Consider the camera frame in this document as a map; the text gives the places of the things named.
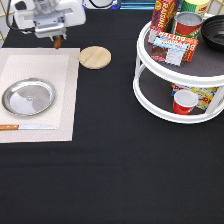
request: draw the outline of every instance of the food can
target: food can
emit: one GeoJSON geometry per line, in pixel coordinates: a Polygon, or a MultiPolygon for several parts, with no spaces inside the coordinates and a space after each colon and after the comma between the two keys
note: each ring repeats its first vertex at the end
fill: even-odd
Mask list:
{"type": "Polygon", "coordinates": [[[181,12],[195,12],[204,17],[210,0],[184,0],[181,12]]]}
{"type": "Polygon", "coordinates": [[[195,12],[181,12],[175,16],[172,33],[179,36],[197,39],[203,18],[195,12]]]}

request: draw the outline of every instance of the cardboard box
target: cardboard box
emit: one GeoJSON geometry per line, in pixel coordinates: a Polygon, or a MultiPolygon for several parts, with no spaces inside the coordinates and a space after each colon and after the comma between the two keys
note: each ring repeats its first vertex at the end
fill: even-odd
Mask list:
{"type": "Polygon", "coordinates": [[[194,93],[197,93],[199,96],[199,101],[196,107],[202,110],[206,110],[208,108],[209,104],[212,101],[212,98],[214,97],[214,95],[216,94],[218,90],[218,87],[197,88],[197,87],[189,87],[189,86],[184,86],[184,85],[179,85],[174,83],[172,83],[171,86],[173,88],[173,92],[171,94],[172,96],[174,96],[174,94],[181,89],[187,89],[194,93]]]}
{"type": "Polygon", "coordinates": [[[158,36],[166,37],[166,38],[169,38],[171,40],[176,40],[178,42],[181,41],[183,43],[188,44],[189,46],[188,46],[187,52],[184,56],[184,61],[190,62],[192,60],[192,57],[194,55],[194,52],[195,52],[197,44],[198,44],[198,40],[174,35],[174,34],[171,34],[171,33],[165,33],[165,32],[159,32],[158,36]]]}
{"type": "Polygon", "coordinates": [[[180,0],[157,0],[152,15],[148,42],[153,44],[159,31],[169,32],[180,0]]]}

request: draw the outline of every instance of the white rotating shelf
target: white rotating shelf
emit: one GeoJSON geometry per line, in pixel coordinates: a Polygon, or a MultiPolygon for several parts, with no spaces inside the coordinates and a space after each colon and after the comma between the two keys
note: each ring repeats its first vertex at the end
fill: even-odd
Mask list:
{"type": "Polygon", "coordinates": [[[224,73],[222,63],[223,61],[222,57],[224,58],[224,54],[210,50],[205,46],[203,40],[200,39],[199,43],[201,45],[200,46],[198,45],[197,47],[198,55],[196,48],[196,52],[192,60],[192,62],[195,60],[194,63],[191,62],[192,63],[191,64],[184,62],[183,68],[157,63],[149,55],[151,49],[150,44],[147,43],[147,37],[150,29],[150,24],[151,22],[146,24],[146,26],[142,29],[137,42],[137,59],[136,59],[136,70],[135,70],[133,88],[138,101],[145,109],[147,109],[154,115],[163,118],[165,120],[177,123],[185,123],[185,124],[200,123],[210,120],[215,116],[217,116],[224,109],[224,100],[223,100],[224,74],[220,73],[220,72],[224,73]],[[192,75],[192,73],[194,73],[192,72],[192,70],[193,71],[195,70],[195,74],[199,74],[199,76],[192,75]],[[187,71],[187,72],[190,71],[191,74],[184,74],[181,73],[181,71],[187,71]],[[144,80],[143,81],[140,80],[141,75],[143,73],[144,73],[144,80],[150,79],[150,81],[149,80],[147,81],[148,89],[151,89],[149,93],[147,93],[146,90],[147,88],[143,88],[142,86],[140,87],[140,83],[144,83],[144,80]],[[158,77],[164,79],[164,81],[166,80],[168,82],[166,81],[165,83],[161,82],[159,81],[158,77],[156,79],[150,78],[151,76],[154,75],[157,75],[158,77]],[[206,112],[195,108],[193,110],[194,113],[192,113],[191,115],[178,115],[172,111],[173,97],[171,97],[172,88],[170,87],[169,82],[201,88],[218,87],[218,86],[220,88],[215,94],[206,112]],[[166,94],[162,95],[164,91],[161,91],[161,88],[166,88],[165,91],[166,94]]]}

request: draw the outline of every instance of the red can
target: red can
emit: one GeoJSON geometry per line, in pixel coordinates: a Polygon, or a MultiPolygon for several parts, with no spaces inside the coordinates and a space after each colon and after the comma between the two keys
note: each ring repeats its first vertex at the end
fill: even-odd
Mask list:
{"type": "Polygon", "coordinates": [[[203,18],[194,12],[181,12],[175,17],[173,33],[179,36],[197,39],[203,18]]]}
{"type": "Polygon", "coordinates": [[[198,95],[190,90],[179,90],[174,95],[173,111],[180,115],[189,115],[198,104],[198,95]]]}

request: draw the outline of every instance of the metal plate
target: metal plate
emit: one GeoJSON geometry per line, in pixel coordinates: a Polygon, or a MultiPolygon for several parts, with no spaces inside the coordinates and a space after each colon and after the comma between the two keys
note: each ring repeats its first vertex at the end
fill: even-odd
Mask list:
{"type": "Polygon", "coordinates": [[[46,110],[53,103],[55,95],[52,84],[30,78],[10,86],[2,96],[2,104],[12,114],[30,116],[46,110]]]}

